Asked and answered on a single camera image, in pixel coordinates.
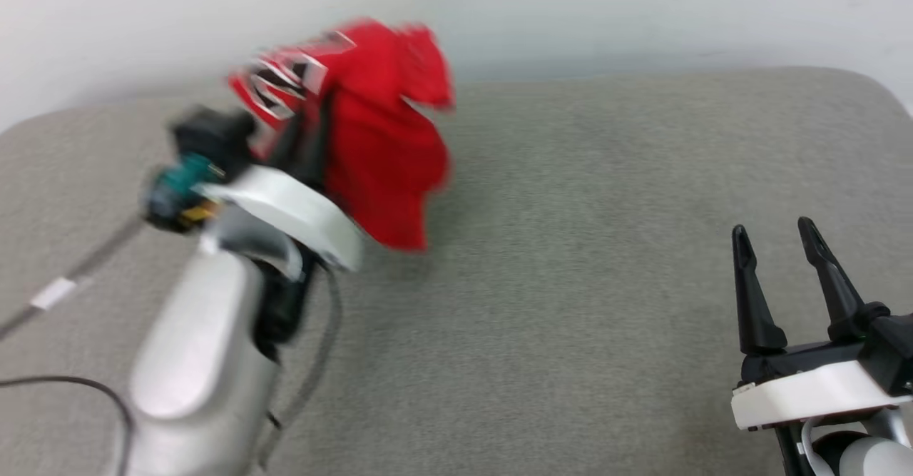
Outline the grey fabric sofa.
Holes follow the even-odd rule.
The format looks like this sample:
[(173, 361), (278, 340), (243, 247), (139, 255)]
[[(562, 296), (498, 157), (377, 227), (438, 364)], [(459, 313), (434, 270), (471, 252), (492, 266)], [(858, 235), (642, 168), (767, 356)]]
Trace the grey fabric sofa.
[[(224, 84), (20, 123), (0, 136), (0, 321), (133, 215), (164, 125)], [(782, 476), (730, 410), (743, 223), (793, 345), (829, 323), (797, 218), (865, 300), (913, 311), (913, 121), (832, 69), (463, 83), (438, 117), (449, 184), (430, 248), (367, 243), (338, 274), (322, 382), (270, 476)], [(128, 374), (195, 239), (144, 230), (0, 343), (0, 379)], [(98, 391), (0, 390), (0, 476), (100, 476)]]

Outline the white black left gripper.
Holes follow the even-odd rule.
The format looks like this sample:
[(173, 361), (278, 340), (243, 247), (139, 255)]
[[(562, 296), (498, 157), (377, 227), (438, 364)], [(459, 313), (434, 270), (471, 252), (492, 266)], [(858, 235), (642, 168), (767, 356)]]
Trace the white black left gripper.
[[(281, 274), (300, 274), (305, 264), (297, 244), (334, 268), (361, 268), (361, 229), (320, 194), (326, 189), (335, 98), (336, 91), (330, 90), (320, 102), (310, 138), (306, 114), (296, 114), (284, 125), (267, 155), (267, 166), (274, 169), (254, 165), (232, 183), (199, 186), (205, 198), (222, 208), (201, 236), (198, 274), (239, 265), (233, 248), (277, 263)], [(306, 185), (293, 177), (304, 177)]]

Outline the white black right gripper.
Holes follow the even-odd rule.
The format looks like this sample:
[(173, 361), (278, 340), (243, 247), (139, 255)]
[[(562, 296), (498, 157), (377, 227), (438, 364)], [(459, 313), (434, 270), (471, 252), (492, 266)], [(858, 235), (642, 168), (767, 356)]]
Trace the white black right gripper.
[(863, 348), (857, 340), (865, 339), (877, 318), (890, 316), (890, 309), (862, 300), (811, 218), (799, 217), (797, 228), (806, 260), (818, 275), (830, 319), (827, 333), (835, 343), (785, 350), (788, 340), (767, 306), (748, 232), (741, 224), (734, 226), (736, 309), (745, 357), (730, 404), (740, 430), (913, 402), (907, 390), (896, 397), (888, 394), (857, 361)]

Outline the red Bulls 23 jersey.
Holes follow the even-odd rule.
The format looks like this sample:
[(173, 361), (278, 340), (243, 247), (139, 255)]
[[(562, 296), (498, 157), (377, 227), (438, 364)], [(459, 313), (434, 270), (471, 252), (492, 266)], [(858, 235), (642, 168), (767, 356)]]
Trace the red Bulls 23 jersey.
[(444, 140), (423, 110), (453, 105), (449, 66), (424, 24), (358, 19), (306, 43), (278, 46), (235, 70), (228, 85), (270, 129), (253, 146), (276, 148), (294, 112), (312, 128), (332, 98), (326, 189), (379, 244), (424, 251), (425, 206), (446, 183)]

